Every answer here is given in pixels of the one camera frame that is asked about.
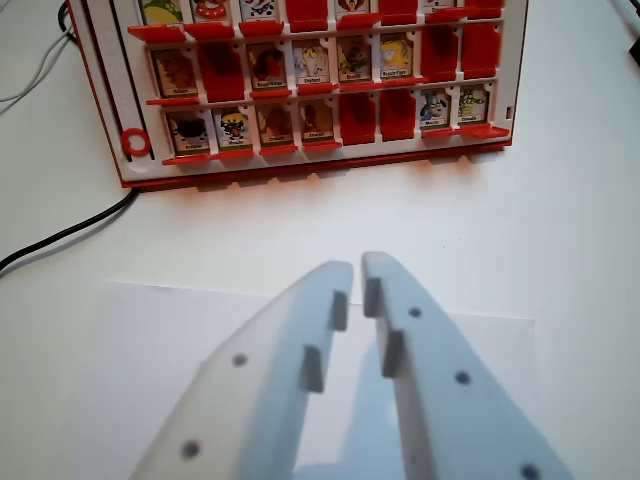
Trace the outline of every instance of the cartoon animal card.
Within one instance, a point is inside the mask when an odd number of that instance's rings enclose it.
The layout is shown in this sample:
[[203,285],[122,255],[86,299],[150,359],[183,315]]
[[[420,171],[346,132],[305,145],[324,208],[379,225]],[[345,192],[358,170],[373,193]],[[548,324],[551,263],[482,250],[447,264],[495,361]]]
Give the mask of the cartoon animal card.
[[351,13],[369,13],[369,0],[336,0],[338,20]]
[[273,43],[247,45],[247,54],[254,90],[273,90],[287,86],[284,54]]
[[183,22],[179,0],[139,0],[139,2],[145,25],[168,25]]
[[167,113],[167,122],[176,155],[210,151],[204,118],[198,112],[189,110]]
[[426,14],[437,12],[443,8],[456,6],[456,0],[423,0],[423,11]]
[[191,0],[194,22],[222,22],[231,20],[227,0]]
[[380,77],[400,78],[413,75],[413,42],[403,33],[380,36]]
[[191,97],[198,94],[193,63],[182,50],[154,50],[151,58],[161,97]]
[[451,99],[444,89],[423,90],[420,94],[420,129],[449,126]]
[[249,119],[238,107],[214,111],[213,123],[216,126],[220,151],[251,147]]
[[293,143],[291,115],[278,104],[256,106],[260,141],[263,146],[290,145]]
[[293,42],[293,62],[298,85],[329,81],[329,52],[319,40]]
[[487,120],[489,93],[483,85],[460,87],[458,123],[479,123]]
[[302,102],[299,106],[303,142],[333,139],[333,110],[324,100]]
[[277,0],[240,0],[243,22],[278,20]]
[[340,82],[371,80],[371,46],[361,35],[338,37],[337,41]]

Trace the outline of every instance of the red ring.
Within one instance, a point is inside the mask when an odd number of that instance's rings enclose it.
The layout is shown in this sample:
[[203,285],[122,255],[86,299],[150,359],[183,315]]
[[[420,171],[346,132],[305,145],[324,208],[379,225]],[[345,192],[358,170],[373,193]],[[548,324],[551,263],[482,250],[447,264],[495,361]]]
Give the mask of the red ring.
[[[131,146],[132,135],[137,135],[138,137],[142,138],[142,140],[144,140],[144,146],[140,150],[136,150]],[[127,130],[122,132],[120,141],[122,142],[122,148],[124,149],[124,151],[132,157],[144,157],[145,155],[149,155],[149,152],[151,151],[151,141],[149,140],[149,135],[147,135],[147,132],[139,128],[128,128]]]

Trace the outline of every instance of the white paper sheet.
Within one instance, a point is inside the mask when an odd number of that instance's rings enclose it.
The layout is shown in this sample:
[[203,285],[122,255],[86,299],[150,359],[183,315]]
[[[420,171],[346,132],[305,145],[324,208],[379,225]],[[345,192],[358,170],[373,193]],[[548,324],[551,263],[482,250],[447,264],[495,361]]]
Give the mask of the white paper sheet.
[[[68,480],[127,479],[198,364],[265,297],[113,283],[70,405]],[[532,320],[451,314],[514,401],[540,421]],[[404,478],[393,386],[380,375],[374,321],[360,305],[336,333],[326,390],[312,394],[295,480]]]

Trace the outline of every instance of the guess who game board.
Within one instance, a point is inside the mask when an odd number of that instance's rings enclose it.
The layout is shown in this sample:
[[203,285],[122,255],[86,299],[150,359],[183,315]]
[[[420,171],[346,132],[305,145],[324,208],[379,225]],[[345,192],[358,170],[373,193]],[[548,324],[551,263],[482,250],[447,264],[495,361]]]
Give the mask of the guess who game board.
[[123,186],[511,144],[527,0],[68,0]]

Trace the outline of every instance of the white table surface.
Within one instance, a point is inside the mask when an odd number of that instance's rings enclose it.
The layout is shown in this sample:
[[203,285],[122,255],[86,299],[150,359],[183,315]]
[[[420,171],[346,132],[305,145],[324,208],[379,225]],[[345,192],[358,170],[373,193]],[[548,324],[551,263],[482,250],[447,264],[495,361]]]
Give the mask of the white table surface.
[[[0,94],[32,75],[57,8],[14,0],[0,14]],[[0,279],[0,477],[54,478],[105,280],[273,295],[328,259],[384,250],[447,310],[536,319],[551,443],[577,478],[636,478],[633,39],[604,0],[537,0],[528,22],[503,153],[144,194],[100,233]],[[0,257],[125,193],[71,45],[0,117],[0,145]]]

